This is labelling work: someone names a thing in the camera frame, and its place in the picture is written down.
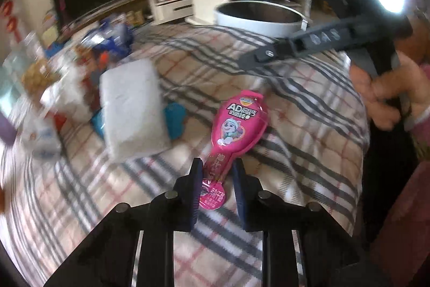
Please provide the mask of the person's right hand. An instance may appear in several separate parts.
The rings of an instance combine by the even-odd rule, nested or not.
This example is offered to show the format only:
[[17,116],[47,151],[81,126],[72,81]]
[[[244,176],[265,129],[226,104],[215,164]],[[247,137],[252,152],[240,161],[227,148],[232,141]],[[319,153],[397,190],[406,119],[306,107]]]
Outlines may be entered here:
[[429,119],[429,66],[419,66],[402,52],[397,55],[400,66],[374,79],[354,64],[349,70],[368,118],[381,130],[392,130],[401,121],[398,108],[388,105],[388,100],[401,94],[406,94],[410,104],[410,116],[405,118],[408,129]]

